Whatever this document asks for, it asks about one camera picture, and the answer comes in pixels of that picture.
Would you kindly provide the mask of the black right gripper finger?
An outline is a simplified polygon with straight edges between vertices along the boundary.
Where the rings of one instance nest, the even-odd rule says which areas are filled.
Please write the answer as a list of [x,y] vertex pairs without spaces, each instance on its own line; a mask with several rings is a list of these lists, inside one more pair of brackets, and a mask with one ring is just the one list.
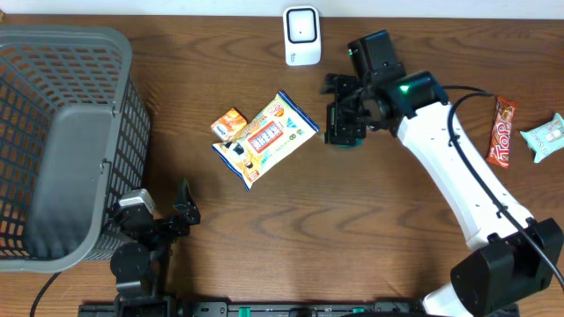
[[349,144],[366,138],[367,125],[361,120],[358,112],[347,107],[339,107],[335,102],[327,106],[326,144]]
[[332,94],[335,101],[354,95],[363,88],[355,76],[329,73],[324,77],[321,94]]

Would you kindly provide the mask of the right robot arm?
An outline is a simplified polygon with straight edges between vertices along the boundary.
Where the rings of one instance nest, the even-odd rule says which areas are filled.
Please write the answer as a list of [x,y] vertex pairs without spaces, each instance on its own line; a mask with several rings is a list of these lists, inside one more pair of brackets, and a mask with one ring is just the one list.
[[420,306],[433,316],[491,316],[561,282],[563,232],[537,221],[501,184],[456,117],[447,87],[429,72],[387,75],[371,82],[329,74],[322,92],[328,144],[359,144],[369,130],[388,130],[424,166],[463,232],[471,253],[449,282]]

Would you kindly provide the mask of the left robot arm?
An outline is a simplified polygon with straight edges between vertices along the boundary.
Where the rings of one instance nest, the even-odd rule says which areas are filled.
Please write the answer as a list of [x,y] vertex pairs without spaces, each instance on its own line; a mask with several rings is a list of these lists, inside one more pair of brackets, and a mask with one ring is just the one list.
[[118,291],[117,316],[184,315],[182,300],[165,288],[172,245],[201,221],[186,180],[178,187],[173,208],[175,214],[156,218],[155,203],[143,188],[124,194],[115,204],[111,224],[131,238],[114,251],[110,261]]

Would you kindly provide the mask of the red brown chocolate bar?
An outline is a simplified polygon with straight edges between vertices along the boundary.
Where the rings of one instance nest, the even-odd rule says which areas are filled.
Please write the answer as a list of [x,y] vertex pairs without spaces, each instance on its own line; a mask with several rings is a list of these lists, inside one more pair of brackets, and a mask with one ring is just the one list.
[[496,97],[495,116],[486,161],[503,167],[509,166],[511,130],[517,104],[514,101]]

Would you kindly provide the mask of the teal wet wipes pack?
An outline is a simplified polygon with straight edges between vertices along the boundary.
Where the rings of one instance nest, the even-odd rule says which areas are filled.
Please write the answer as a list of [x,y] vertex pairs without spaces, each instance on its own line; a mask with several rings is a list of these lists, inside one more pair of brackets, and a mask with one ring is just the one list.
[[556,113],[549,122],[529,131],[521,131],[520,135],[534,151],[533,161],[539,163],[563,148],[563,118]]

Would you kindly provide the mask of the teal mouthwash bottle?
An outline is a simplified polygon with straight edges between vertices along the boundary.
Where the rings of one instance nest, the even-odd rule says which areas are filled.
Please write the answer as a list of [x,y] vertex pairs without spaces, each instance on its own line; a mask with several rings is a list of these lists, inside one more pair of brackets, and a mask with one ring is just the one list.
[[331,143],[332,146],[338,147],[338,148],[342,148],[342,149],[352,149],[352,148],[357,148],[360,147],[362,145],[362,140],[358,139],[352,143],[349,144],[337,144],[337,143]]

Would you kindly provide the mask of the yellow snack bag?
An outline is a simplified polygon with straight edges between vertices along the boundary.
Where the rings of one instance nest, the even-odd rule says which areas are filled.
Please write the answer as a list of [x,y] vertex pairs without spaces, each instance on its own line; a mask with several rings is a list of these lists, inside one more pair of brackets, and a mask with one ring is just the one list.
[[212,149],[250,190],[253,184],[282,159],[319,131],[319,126],[289,97],[275,98],[233,138]]

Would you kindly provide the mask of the small orange snack packet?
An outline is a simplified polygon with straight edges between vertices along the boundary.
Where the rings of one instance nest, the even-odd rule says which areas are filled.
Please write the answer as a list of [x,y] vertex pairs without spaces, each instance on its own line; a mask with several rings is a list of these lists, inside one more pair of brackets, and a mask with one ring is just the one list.
[[247,119],[236,108],[231,108],[211,125],[211,131],[225,142],[233,138],[247,124]]

